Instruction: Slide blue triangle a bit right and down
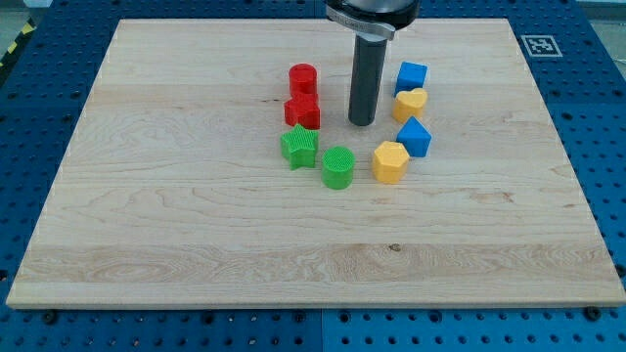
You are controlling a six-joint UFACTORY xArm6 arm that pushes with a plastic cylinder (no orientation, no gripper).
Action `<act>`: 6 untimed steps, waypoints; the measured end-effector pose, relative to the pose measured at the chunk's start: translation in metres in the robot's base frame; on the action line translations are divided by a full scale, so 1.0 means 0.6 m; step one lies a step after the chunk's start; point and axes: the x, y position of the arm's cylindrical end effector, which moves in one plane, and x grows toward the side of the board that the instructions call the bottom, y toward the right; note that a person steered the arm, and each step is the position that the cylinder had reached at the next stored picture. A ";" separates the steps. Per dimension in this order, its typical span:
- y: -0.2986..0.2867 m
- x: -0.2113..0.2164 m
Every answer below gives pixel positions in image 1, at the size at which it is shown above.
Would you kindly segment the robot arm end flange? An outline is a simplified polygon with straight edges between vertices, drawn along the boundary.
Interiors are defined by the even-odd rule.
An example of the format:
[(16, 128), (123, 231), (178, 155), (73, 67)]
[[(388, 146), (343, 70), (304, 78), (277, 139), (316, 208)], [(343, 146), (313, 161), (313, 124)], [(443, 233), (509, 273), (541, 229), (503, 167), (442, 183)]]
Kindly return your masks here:
[(421, 0), (326, 0), (326, 16), (358, 34), (392, 40), (419, 15)]

